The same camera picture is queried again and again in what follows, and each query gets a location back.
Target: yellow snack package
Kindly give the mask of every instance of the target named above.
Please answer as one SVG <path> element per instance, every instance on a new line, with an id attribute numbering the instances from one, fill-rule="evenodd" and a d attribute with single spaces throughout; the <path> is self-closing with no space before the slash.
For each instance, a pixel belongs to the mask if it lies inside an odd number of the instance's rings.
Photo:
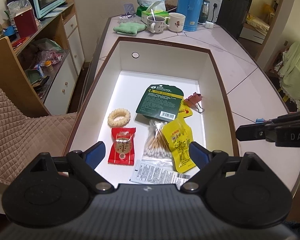
<path id="1" fill-rule="evenodd" d="M 178 116 L 186 118 L 188 116 L 193 115 L 192 110 L 189 106 L 183 104 L 183 99 L 181 100 L 180 108 L 178 111 Z"/>
<path id="2" fill-rule="evenodd" d="M 184 173 L 195 167 L 189 156 L 189 145 L 193 141 L 192 130 L 179 116 L 162 128 L 172 153 L 177 172 Z"/>

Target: bag of cotton swabs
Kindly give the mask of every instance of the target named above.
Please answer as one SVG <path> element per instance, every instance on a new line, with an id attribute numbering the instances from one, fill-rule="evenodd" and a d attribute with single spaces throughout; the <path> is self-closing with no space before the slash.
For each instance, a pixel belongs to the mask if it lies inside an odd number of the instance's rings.
<path id="1" fill-rule="evenodd" d="M 152 165 L 171 168 L 172 155 L 169 145 L 161 132 L 161 129 L 167 122 L 160 120 L 150 120 L 148 139 L 145 143 L 142 161 Z"/>

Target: white mug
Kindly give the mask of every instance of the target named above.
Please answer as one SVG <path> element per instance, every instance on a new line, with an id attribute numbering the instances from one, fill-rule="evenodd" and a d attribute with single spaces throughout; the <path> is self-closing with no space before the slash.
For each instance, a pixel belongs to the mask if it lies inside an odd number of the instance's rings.
<path id="1" fill-rule="evenodd" d="M 154 16 L 155 21 L 152 15 L 147 17 L 147 28 L 151 33 L 161 33 L 163 32 L 166 26 L 166 19 L 168 17 Z"/>
<path id="2" fill-rule="evenodd" d="M 185 25 L 186 16 L 181 13 L 169 13 L 168 29 L 173 32 L 181 32 Z"/>

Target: table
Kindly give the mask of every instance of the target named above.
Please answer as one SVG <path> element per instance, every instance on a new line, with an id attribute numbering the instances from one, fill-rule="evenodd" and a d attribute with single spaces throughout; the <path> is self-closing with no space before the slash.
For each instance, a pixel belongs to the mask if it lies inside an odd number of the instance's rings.
<path id="1" fill-rule="evenodd" d="M 88 70 L 82 100 L 113 44 L 122 36 L 113 31 L 118 24 L 118 16 L 108 19 Z M 269 120 L 288 113 L 287 107 L 262 69 L 222 27 L 215 25 L 213 29 L 206 29 L 199 25 L 195 32 L 180 33 L 170 30 L 155 34 L 142 31 L 136 37 L 210 49 L 226 89 L 235 128 L 252 124 L 257 118 Z M 248 151 L 257 153 L 292 194 L 295 193 L 300 182 L 300 148 L 276 147 L 274 143 L 264 140 L 239 142 L 240 155 Z"/>

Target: mug handle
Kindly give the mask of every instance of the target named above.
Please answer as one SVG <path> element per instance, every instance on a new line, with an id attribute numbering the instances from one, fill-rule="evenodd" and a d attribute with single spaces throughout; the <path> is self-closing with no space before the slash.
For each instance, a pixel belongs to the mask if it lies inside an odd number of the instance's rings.
<path id="1" fill-rule="evenodd" d="M 150 25 L 150 31 L 151 31 L 152 33 L 155 33 L 154 27 L 155 27 L 155 23 L 152 23 L 152 24 Z"/>
<path id="2" fill-rule="evenodd" d="M 164 22 L 164 23 L 166 23 L 166 20 L 167 20 L 167 19 L 170 20 L 170 17 L 165 17 L 164 19 L 165 19 L 165 22 Z"/>

